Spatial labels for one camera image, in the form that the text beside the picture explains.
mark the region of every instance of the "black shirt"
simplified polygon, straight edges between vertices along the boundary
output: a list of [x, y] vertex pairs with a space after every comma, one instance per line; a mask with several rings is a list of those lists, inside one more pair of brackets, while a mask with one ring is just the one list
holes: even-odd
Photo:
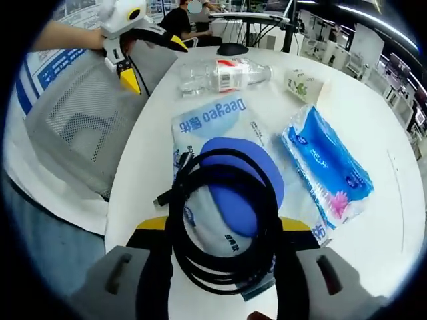
[[340, 30], [341, 29], [336, 29], [336, 28], [331, 29], [331, 32], [329, 33], [329, 40], [336, 42], [337, 36], [340, 33]]
[[183, 32], [191, 32], [191, 25], [189, 24], [187, 11], [180, 7], [169, 12], [159, 25], [167, 32], [170, 32], [179, 38], [181, 38]]
[[300, 32], [304, 33], [306, 31], [306, 25], [304, 25], [304, 22], [300, 22]]

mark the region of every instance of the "plastic water bottle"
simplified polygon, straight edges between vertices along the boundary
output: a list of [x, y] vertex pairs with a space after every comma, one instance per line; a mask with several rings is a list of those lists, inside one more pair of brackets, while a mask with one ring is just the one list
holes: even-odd
[[247, 58], [205, 59], [188, 63], [179, 70], [179, 88], [183, 96], [207, 91], [228, 92], [268, 81], [272, 68], [258, 65]]

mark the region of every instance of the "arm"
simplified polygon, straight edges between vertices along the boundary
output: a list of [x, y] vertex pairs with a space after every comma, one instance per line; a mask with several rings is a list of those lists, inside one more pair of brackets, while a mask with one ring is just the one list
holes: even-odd
[[212, 5], [210, 2], [205, 2], [203, 6], [209, 8], [209, 10], [221, 12], [221, 10], [216, 5]]
[[50, 21], [41, 31], [31, 48], [32, 51], [50, 49], [102, 49], [101, 30], [86, 30]]
[[183, 40], [188, 40], [194, 37], [201, 37], [202, 35], [211, 35], [210, 31], [205, 31], [205, 32], [183, 32], [181, 34], [181, 39]]

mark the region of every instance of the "tissue package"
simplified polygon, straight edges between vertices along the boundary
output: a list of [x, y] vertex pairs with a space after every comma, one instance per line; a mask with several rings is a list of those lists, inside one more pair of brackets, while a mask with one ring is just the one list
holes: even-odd
[[282, 141], [327, 228], [363, 212], [374, 187], [313, 105], [292, 117]]

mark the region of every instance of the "white round table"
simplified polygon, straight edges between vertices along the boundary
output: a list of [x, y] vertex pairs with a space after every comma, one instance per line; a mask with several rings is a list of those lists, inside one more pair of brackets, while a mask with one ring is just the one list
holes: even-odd
[[[182, 98], [177, 67], [215, 56], [215, 47], [190, 49], [180, 55], [139, 116], [111, 192], [107, 251], [125, 245], [142, 221], [168, 214], [167, 206], [156, 208], [153, 200], [170, 188], [173, 179], [171, 118], [220, 96]], [[244, 56], [274, 69], [273, 79], [262, 89], [240, 92], [273, 133], [281, 133], [303, 105], [285, 90], [286, 69], [303, 69], [330, 82], [330, 90], [322, 95], [317, 108], [367, 170], [375, 191], [367, 210], [337, 228], [328, 246], [357, 270], [360, 285], [369, 294], [393, 296], [418, 258], [425, 222], [420, 172], [398, 120], [373, 90], [321, 63], [263, 49], [250, 49]], [[201, 290], [173, 262], [170, 319], [245, 319], [254, 310], [275, 316], [274, 287], [244, 303], [239, 295], [217, 296]]]

